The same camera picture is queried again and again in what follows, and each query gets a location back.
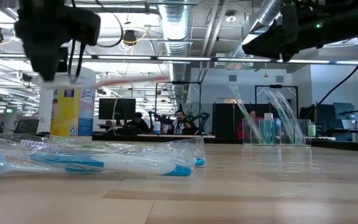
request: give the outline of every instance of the computer monitor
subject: computer monitor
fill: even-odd
[[[335,110],[335,119],[348,119],[354,120],[356,116],[354,113],[349,113],[350,111],[355,111],[356,106],[354,103],[333,103]]]
[[[38,119],[21,119],[16,125],[15,134],[33,134],[37,133]]]
[[[119,98],[116,105],[114,118],[112,111],[114,109],[115,98],[99,99],[99,119],[133,119],[136,112],[136,99]]]

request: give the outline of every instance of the clear acrylic box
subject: clear acrylic box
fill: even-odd
[[[310,146],[309,128],[311,121],[308,119],[298,119],[300,125],[300,132],[302,133],[298,139],[296,129],[293,128],[292,133],[287,133],[282,121],[278,118],[269,119],[255,119],[255,124],[259,130],[263,142],[260,143],[256,138],[255,132],[250,128],[248,122],[242,120],[242,140],[243,144],[250,144],[253,146]]]

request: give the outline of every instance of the desk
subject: desk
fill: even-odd
[[[0,223],[358,223],[358,152],[206,144],[194,178],[0,179]]]
[[[98,126],[101,129],[105,129],[106,131],[109,130],[110,128],[112,128],[112,124],[98,124]]]
[[[185,135],[185,134],[138,134],[138,137],[155,137],[155,138],[208,138],[214,139],[215,136],[210,135]]]
[[[327,135],[335,137],[338,141],[352,141],[354,133],[358,134],[358,129],[329,129]]]

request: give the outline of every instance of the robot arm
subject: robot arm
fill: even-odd
[[[300,50],[358,38],[358,0],[283,0],[282,23],[242,46],[246,54],[289,61]]]
[[[65,6],[64,0],[20,0],[17,14],[16,36],[22,39],[33,70],[45,81],[53,81],[59,61],[67,57],[67,48],[61,48],[62,44],[76,40],[84,51],[86,45],[95,46],[99,37],[100,17]]]
[[[191,122],[194,122],[194,121],[196,121],[197,119],[201,119],[200,126],[198,127],[198,130],[199,130],[199,132],[204,133],[204,127],[205,127],[205,124],[206,124],[206,122],[207,122],[209,116],[210,116],[210,114],[209,114],[209,113],[205,113],[205,112],[203,112],[203,113],[201,113],[201,114],[199,114],[199,115],[197,115],[197,116],[193,116],[192,113],[188,113],[187,118],[188,118],[189,121],[191,121]]]

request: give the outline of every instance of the blue bottle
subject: blue bottle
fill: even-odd
[[[272,113],[265,113],[264,140],[265,144],[275,143],[274,119]]]

